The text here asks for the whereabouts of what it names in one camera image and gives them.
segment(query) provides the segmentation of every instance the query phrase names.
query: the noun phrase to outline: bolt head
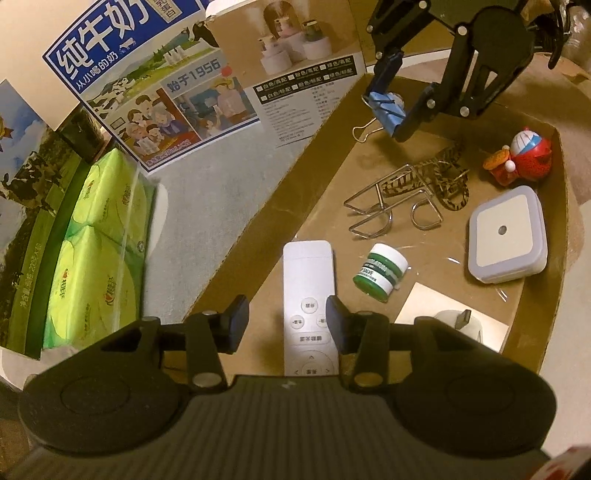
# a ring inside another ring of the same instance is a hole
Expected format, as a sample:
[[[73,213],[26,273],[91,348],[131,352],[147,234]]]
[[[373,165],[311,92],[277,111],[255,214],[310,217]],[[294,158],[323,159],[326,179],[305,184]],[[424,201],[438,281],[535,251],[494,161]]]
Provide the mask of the bolt head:
[[[375,388],[380,386],[384,379],[380,374],[374,372],[362,372],[355,375],[353,381],[362,388]]]
[[[213,372],[203,372],[193,377],[193,385],[201,388],[212,388],[222,383],[222,377]]]

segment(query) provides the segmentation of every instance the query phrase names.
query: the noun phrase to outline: red toy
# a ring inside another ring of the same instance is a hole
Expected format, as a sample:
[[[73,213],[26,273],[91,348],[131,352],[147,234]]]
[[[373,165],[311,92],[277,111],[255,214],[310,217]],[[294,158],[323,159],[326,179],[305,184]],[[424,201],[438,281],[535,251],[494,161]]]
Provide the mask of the red toy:
[[[511,147],[504,146],[483,166],[504,187],[516,179],[538,181],[552,168],[552,143],[526,128],[515,136]]]

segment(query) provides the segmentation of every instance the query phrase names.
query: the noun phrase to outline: metal wire puzzle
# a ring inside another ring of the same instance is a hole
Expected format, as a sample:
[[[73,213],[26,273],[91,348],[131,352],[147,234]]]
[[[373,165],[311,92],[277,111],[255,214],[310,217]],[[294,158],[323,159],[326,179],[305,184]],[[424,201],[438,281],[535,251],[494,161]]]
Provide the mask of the metal wire puzzle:
[[[397,200],[396,202],[394,202],[391,205],[386,203],[386,201],[384,200],[384,194],[380,188],[380,185],[386,181],[396,182],[399,179],[403,179],[408,174],[412,174],[415,178],[418,179],[418,182],[419,182],[418,189],[416,189],[413,192],[409,193],[408,195],[404,196],[404,198]],[[351,203],[355,199],[359,198],[364,193],[367,193],[370,190],[375,190],[376,194],[378,195],[378,203],[374,204],[373,206],[371,206],[367,210],[357,208],[356,206],[354,206]],[[393,171],[392,173],[389,173],[385,177],[373,182],[370,185],[367,185],[365,188],[363,188],[360,191],[358,191],[357,193],[355,193],[352,197],[345,200],[345,202],[343,203],[343,205],[345,207],[347,207],[350,210],[353,210],[355,213],[357,213],[359,215],[366,216],[366,218],[364,218],[360,222],[349,227],[349,232],[354,233],[355,235],[360,236],[361,238],[365,238],[365,239],[372,239],[372,238],[377,238],[381,235],[385,235],[386,233],[388,233],[388,231],[392,227],[392,210],[393,210],[393,208],[395,208],[398,205],[400,205],[410,199],[413,199],[415,197],[422,197],[422,198],[419,201],[415,202],[411,208],[410,218],[411,218],[413,225],[416,228],[418,228],[419,230],[423,230],[423,231],[432,230],[433,228],[436,228],[443,223],[443,217],[441,215],[441,212],[439,211],[439,209],[437,208],[435,203],[433,203],[433,196],[434,196],[434,193],[433,193],[432,189],[429,187],[429,185],[427,184],[425,179],[422,177],[422,175],[417,171],[417,169],[415,167],[413,167],[412,165],[406,164],[406,165],[398,168],[397,170]],[[424,205],[431,206],[431,208],[435,211],[435,214],[437,215],[437,220],[435,220],[432,223],[428,223],[428,224],[421,224],[421,223],[417,222],[417,220],[415,218],[415,214],[417,212],[417,209],[419,207],[424,206]],[[363,231],[359,230],[359,227],[370,222],[371,220],[374,220],[375,218],[377,218],[378,216],[380,216],[384,213],[386,213],[388,215],[388,222],[383,228],[381,228],[380,230],[378,230],[376,232],[363,232]]]

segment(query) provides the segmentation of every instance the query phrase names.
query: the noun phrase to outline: green tissue pack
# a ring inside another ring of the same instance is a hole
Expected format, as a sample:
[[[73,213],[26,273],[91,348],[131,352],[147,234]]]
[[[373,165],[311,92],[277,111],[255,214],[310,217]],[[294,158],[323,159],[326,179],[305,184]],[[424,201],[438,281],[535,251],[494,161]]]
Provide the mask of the green tissue pack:
[[[143,260],[96,228],[63,241],[51,285],[44,348],[85,348],[139,316]]]
[[[143,257],[153,197],[154,186],[114,148],[90,168],[66,238],[90,225]]]

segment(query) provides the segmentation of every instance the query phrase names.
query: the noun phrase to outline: white wall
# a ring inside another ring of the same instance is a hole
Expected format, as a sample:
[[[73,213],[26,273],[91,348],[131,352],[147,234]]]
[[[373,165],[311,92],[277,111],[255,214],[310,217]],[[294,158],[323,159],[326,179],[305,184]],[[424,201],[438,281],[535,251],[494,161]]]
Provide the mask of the white wall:
[[[0,0],[0,81],[8,79],[54,129],[77,105],[77,100],[42,55],[93,3]]]

